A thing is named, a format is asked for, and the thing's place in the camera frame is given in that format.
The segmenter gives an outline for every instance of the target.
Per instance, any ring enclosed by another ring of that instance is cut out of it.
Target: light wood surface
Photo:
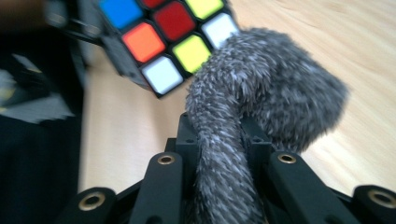
[[[334,132],[303,155],[330,187],[396,191],[396,2],[232,0],[242,27],[289,34],[351,89]],[[80,189],[120,192],[177,133],[188,84],[163,100],[119,77],[97,50],[87,90]]]

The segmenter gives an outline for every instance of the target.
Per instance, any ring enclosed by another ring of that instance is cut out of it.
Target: fuzzy gray fabric
[[[346,86],[286,35],[241,31],[216,50],[196,74],[186,110],[198,133],[195,223],[263,223],[240,119],[251,116],[276,150],[303,152],[334,127]]]

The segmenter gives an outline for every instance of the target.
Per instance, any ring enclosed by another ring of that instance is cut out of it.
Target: gray plush toy
[[[241,144],[240,119],[251,116],[275,150],[303,152],[334,127],[346,86],[286,36],[241,31],[196,74],[186,110],[202,150],[197,168],[195,223],[263,223]]]

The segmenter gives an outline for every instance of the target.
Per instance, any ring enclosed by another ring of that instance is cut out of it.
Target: orange square
[[[141,63],[146,63],[163,50],[165,44],[161,41],[154,28],[145,22],[122,36],[122,40],[129,51]]]

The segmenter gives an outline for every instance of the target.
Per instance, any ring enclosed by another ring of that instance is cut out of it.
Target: dark red square
[[[186,7],[176,1],[158,10],[154,20],[170,41],[177,41],[195,28],[195,22]]]
[[[149,8],[155,8],[160,4],[164,3],[166,0],[141,0],[143,5]]]

